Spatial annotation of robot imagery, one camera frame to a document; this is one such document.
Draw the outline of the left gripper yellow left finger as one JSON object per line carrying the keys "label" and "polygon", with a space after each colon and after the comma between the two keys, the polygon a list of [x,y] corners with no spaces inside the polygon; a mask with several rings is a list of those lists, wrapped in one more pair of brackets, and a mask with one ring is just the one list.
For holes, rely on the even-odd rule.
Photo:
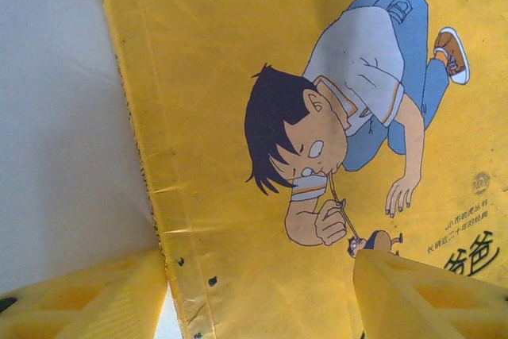
{"label": "left gripper yellow left finger", "polygon": [[0,339],[154,339],[167,293],[158,250],[0,294]]}

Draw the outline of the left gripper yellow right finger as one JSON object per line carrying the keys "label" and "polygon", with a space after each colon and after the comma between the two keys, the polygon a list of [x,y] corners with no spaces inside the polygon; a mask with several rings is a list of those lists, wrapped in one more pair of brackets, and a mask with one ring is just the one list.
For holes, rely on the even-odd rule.
{"label": "left gripper yellow right finger", "polygon": [[365,339],[508,339],[508,289],[375,250],[352,281]]}

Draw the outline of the yellow cartoon cover book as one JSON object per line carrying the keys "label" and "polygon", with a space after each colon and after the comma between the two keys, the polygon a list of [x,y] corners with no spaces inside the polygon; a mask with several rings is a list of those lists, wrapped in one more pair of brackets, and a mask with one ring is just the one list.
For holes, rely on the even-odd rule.
{"label": "yellow cartoon cover book", "polygon": [[508,289],[508,0],[103,0],[183,339],[365,339],[387,252]]}

